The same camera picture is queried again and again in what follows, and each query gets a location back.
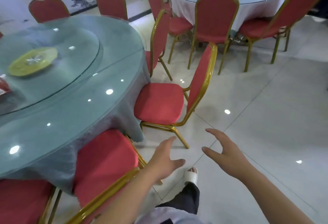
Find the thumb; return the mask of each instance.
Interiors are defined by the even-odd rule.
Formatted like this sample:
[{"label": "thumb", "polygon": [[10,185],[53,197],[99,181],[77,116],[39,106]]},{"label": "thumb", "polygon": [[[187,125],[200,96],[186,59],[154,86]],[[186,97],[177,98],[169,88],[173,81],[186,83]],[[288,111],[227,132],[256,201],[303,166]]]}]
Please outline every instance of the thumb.
[{"label": "thumb", "polygon": [[208,156],[210,159],[212,159],[214,162],[216,162],[218,165],[220,165],[221,161],[222,161],[222,154],[213,151],[212,149],[203,146],[202,147],[202,151],[204,152],[204,154],[206,156]]},{"label": "thumb", "polygon": [[173,160],[172,163],[173,163],[173,170],[175,171],[177,168],[184,166],[186,160],[184,159]]}]

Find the black pants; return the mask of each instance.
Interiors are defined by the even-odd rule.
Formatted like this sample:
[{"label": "black pants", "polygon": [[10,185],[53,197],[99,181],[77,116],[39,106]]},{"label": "black pants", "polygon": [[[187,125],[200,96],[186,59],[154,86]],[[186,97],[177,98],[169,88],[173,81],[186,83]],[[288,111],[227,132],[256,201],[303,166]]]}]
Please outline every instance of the black pants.
[{"label": "black pants", "polygon": [[183,190],[171,201],[162,203],[156,207],[172,207],[184,210],[191,214],[197,214],[199,205],[199,189],[191,182],[188,182]]}]

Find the yellow oval object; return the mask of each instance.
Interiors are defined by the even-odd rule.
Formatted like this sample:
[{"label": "yellow oval object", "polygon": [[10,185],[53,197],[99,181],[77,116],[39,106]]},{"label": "yellow oval object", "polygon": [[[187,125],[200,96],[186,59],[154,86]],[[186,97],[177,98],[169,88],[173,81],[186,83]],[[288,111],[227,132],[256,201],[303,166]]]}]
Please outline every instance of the yellow oval object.
[{"label": "yellow oval object", "polygon": [[13,76],[27,76],[48,67],[58,56],[53,47],[32,49],[9,66],[9,73]]}]

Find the white sandal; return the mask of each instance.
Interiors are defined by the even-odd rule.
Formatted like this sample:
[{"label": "white sandal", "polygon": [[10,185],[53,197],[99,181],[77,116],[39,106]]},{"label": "white sandal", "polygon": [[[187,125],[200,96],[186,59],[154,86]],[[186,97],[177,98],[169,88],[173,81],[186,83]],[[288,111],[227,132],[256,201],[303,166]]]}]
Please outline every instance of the white sandal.
[{"label": "white sandal", "polygon": [[197,179],[198,179],[198,171],[196,169],[196,172],[192,172],[192,171],[186,171],[184,176],[183,176],[183,180],[185,182],[185,184],[187,182],[192,182],[193,184],[197,185]]}]

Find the forearm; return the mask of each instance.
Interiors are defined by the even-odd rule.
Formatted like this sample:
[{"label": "forearm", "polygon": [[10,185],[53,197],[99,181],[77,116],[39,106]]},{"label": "forearm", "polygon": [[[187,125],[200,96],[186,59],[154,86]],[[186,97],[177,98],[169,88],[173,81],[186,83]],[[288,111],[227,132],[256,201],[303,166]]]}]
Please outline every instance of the forearm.
[{"label": "forearm", "polygon": [[255,168],[241,180],[252,193],[270,224],[313,223],[269,179]]},{"label": "forearm", "polygon": [[130,181],[95,224],[131,224],[138,215],[142,202],[156,182],[150,170],[142,169]]}]

